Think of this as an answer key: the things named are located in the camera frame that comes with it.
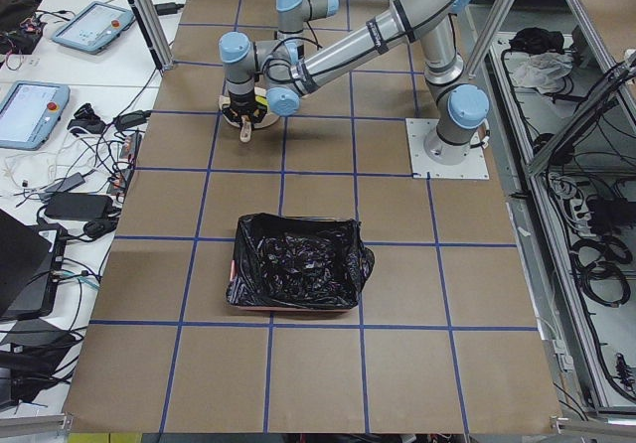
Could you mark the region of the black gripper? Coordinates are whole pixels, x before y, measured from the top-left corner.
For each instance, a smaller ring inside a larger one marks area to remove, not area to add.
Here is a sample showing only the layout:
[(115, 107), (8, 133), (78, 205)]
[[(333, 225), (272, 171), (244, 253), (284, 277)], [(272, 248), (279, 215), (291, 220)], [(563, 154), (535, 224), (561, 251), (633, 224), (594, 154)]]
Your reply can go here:
[(266, 103), (255, 92), (221, 96), (221, 113), (230, 124), (242, 125), (246, 118), (252, 125), (261, 123), (266, 116)]

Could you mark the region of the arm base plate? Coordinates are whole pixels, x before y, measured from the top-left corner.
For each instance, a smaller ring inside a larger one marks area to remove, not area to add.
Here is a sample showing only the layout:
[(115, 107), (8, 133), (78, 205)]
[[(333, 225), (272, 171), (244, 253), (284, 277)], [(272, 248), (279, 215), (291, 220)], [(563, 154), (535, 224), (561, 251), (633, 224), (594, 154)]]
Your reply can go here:
[(449, 145), (438, 137), (437, 123), (437, 119), (405, 120), (411, 175), (416, 179), (488, 180), (478, 134), (473, 134), (469, 144)]

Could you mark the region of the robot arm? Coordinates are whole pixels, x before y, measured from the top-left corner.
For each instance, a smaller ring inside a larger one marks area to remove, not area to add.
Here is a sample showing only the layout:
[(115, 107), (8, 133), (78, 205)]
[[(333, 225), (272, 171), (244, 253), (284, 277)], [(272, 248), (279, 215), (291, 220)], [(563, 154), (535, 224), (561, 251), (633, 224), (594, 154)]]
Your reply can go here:
[(301, 37), (304, 26), (313, 20), (334, 16), (339, 0), (275, 0), (277, 39)]
[(304, 29), (339, 10), (339, 0), (276, 0), (277, 31), (271, 41), (242, 32), (219, 40), (226, 92), (219, 99), (224, 119), (247, 142), (253, 129), (297, 112), (303, 96), (401, 44), (420, 44), (424, 76), (439, 113), (428, 139), (452, 149), (469, 146), (485, 121), (489, 99), (464, 78), (452, 18), (470, 0), (389, 0), (387, 9), (358, 30), (313, 55), (304, 52)]

